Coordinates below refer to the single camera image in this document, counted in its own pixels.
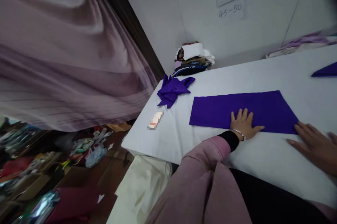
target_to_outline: white wall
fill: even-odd
[[[167,74],[184,42],[201,42],[218,68],[261,59],[284,39],[337,24],[329,0],[246,0],[245,19],[231,23],[219,19],[216,0],[129,2]]]

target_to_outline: black cuff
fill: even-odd
[[[218,135],[226,140],[226,142],[229,144],[229,147],[231,147],[231,152],[233,152],[236,147],[239,145],[239,138],[238,136],[232,132],[232,131],[225,131],[222,134]]]

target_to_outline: right hand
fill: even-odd
[[[252,121],[253,121],[253,113],[249,113],[248,115],[248,109],[245,108],[245,110],[242,113],[242,109],[239,109],[238,115],[234,116],[234,112],[231,113],[231,129],[236,129],[240,132],[242,132],[247,139],[253,138],[258,132],[260,132],[262,129],[264,129],[264,126],[256,126],[252,128]],[[234,130],[231,130],[234,132],[238,138],[239,141],[243,141],[242,135],[237,133]]]
[[[330,140],[310,124],[297,124],[295,129],[306,144],[291,139],[287,139],[288,143],[318,168],[337,177],[337,136],[329,133]]]

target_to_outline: silver bracelet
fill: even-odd
[[[234,131],[236,131],[237,133],[239,133],[240,135],[242,135],[242,137],[243,137],[242,142],[243,142],[244,140],[246,140],[246,136],[245,136],[242,132],[238,131],[237,129],[230,129],[230,130],[234,130]]]

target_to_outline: pink sweater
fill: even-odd
[[[222,164],[230,152],[229,144],[220,136],[188,152],[146,223],[252,223],[231,171]],[[316,206],[331,220],[329,211],[324,211],[326,206]]]

